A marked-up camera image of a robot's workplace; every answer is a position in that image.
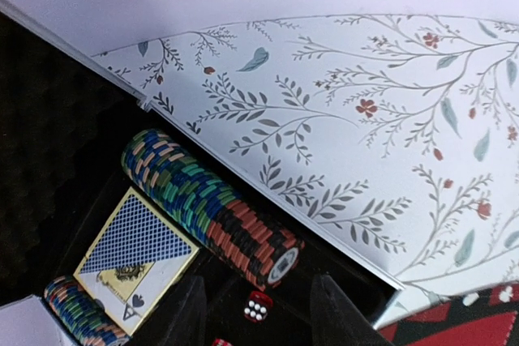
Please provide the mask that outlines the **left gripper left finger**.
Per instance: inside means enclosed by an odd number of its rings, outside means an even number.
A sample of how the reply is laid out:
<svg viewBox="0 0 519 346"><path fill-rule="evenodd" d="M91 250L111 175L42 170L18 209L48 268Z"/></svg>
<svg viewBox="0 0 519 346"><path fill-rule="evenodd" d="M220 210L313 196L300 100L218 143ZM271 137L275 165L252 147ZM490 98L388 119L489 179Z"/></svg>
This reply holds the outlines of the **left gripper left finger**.
<svg viewBox="0 0 519 346"><path fill-rule="evenodd" d="M139 344L204 345L206 320L204 279L188 276L139 330Z"/></svg>

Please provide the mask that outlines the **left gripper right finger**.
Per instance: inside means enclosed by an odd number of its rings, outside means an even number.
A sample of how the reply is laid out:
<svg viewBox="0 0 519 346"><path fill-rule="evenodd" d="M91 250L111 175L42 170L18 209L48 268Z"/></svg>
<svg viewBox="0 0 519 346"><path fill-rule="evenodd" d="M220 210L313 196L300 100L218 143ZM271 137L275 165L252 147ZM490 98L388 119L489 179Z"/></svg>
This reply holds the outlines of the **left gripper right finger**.
<svg viewBox="0 0 519 346"><path fill-rule="evenodd" d="M310 314L313 345L392 345L362 316L329 275L313 277Z"/></svg>

